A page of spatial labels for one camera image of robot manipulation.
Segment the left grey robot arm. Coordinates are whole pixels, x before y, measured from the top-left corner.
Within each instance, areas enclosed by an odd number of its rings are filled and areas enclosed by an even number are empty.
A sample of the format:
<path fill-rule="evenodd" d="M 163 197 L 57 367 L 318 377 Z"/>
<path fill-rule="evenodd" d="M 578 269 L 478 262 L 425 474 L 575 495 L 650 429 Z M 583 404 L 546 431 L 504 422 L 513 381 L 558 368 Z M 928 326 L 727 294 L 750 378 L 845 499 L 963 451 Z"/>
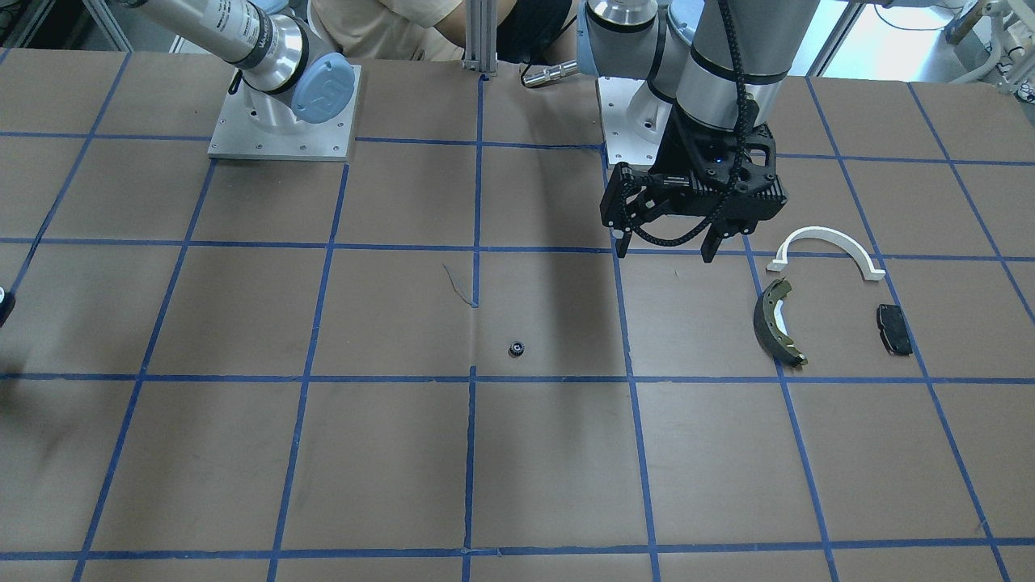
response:
<path fill-rule="evenodd" d="M 600 221 L 624 257 L 633 237 L 679 248 L 702 236 L 703 261 L 788 203 L 767 121 L 816 14 L 816 1 L 584 1 L 576 63 L 635 78 L 668 104 L 647 170 L 615 162 Z"/>

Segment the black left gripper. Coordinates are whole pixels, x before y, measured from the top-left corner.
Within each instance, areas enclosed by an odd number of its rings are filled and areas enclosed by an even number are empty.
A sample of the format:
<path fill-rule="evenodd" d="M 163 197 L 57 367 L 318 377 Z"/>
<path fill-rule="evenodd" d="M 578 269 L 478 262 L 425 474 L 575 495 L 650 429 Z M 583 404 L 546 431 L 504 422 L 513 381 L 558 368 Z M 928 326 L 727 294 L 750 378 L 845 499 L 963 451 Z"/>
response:
<path fill-rule="evenodd" d="M 759 221 L 775 217 L 787 204 L 776 174 L 774 139 L 768 125 L 748 129 L 740 173 L 733 190 L 737 138 L 732 130 L 709 128 L 676 108 L 661 140 L 657 161 L 647 171 L 619 162 L 600 202 L 603 227 L 615 229 L 619 259 L 625 257 L 633 231 L 661 215 L 712 217 L 701 243 L 701 257 L 711 263 L 724 237 Z"/>

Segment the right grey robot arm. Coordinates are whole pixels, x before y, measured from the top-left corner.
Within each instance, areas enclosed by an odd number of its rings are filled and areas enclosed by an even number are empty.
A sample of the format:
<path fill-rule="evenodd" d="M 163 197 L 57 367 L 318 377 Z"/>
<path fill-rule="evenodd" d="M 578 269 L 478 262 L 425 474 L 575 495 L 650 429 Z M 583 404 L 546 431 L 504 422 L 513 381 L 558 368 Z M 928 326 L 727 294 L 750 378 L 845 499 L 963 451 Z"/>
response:
<path fill-rule="evenodd" d="M 346 57 L 291 14 L 287 2 L 123 1 L 241 74 L 252 89 L 283 103 L 300 120 L 332 120 L 352 101 L 357 76 Z"/>

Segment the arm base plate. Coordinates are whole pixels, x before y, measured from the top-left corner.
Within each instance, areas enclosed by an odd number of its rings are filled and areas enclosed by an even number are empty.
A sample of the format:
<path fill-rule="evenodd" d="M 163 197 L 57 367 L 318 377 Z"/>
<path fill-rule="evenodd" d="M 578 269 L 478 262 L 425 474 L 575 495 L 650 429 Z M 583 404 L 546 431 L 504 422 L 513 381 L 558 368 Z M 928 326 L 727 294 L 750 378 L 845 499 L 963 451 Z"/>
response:
<path fill-rule="evenodd" d="M 356 84 L 348 106 L 329 121 L 307 123 L 285 104 L 263 95 L 243 81 L 240 71 L 230 81 L 235 89 L 221 104 L 208 147 L 210 158 L 228 161 L 347 162 L 353 143 L 362 67 L 352 64 Z"/>
<path fill-rule="evenodd" d="M 605 133 L 607 166 L 619 162 L 646 171 L 657 161 L 670 103 L 651 92 L 637 78 L 598 78 L 602 129 Z"/>

